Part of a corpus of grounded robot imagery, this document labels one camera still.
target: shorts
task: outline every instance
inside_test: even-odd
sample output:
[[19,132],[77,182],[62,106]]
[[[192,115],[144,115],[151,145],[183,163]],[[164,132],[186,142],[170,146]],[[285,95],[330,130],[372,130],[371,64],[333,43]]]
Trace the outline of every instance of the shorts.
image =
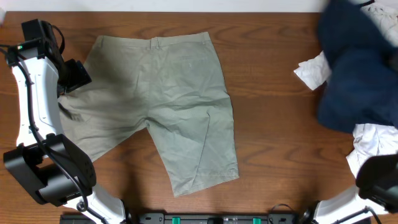
[[231,100],[207,32],[99,36],[84,66],[92,82],[61,96],[60,113],[93,161],[147,128],[175,196],[239,177]]

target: wooden table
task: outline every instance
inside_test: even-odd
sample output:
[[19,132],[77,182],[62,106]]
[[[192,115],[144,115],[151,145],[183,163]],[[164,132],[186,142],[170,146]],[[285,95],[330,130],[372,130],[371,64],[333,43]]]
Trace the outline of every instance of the wooden table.
[[[23,42],[21,22],[42,19],[65,35],[64,58],[84,61],[99,35],[150,39],[208,31],[234,109],[238,180],[174,198],[169,177],[146,130],[98,159],[98,183],[134,212],[265,213],[277,203],[302,211],[354,183],[345,156],[350,134],[317,123],[322,90],[294,75],[320,53],[318,14],[8,12],[0,43]],[[14,77],[0,60],[0,153],[15,148],[19,106]],[[0,222],[57,223],[67,208],[38,205],[0,163]],[[383,217],[394,222],[392,215]]]

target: white cloth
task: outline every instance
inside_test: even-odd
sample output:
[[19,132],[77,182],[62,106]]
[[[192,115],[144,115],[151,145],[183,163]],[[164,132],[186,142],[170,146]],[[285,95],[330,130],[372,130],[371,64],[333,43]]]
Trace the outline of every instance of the white cloth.
[[[377,2],[364,6],[361,10],[372,19],[392,45],[398,46],[398,10]],[[311,90],[318,88],[331,75],[323,52],[299,66],[294,72]],[[398,153],[398,129],[393,126],[357,124],[353,136],[354,150],[346,158],[355,177],[370,157]]]
[[[368,15],[380,29],[382,35],[398,46],[398,10],[380,3],[364,6],[361,10]],[[326,58],[321,52],[314,59],[299,64],[294,73],[311,89],[314,90],[322,85],[331,75],[331,70]]]

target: green tape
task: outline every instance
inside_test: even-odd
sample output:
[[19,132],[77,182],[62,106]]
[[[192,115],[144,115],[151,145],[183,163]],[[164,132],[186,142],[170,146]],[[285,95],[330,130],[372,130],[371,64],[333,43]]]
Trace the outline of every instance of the green tape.
[[253,224],[261,224],[261,218],[253,218]]
[[172,224],[180,224],[180,223],[181,223],[181,218],[180,217],[173,217]]

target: dark blue fabric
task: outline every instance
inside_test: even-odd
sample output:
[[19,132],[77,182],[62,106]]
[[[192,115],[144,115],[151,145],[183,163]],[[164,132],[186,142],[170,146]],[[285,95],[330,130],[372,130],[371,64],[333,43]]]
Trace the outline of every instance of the dark blue fabric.
[[396,51],[373,22],[346,0],[331,0],[318,38],[332,69],[318,109],[320,124],[352,133],[355,124],[398,124],[398,74],[388,65]]

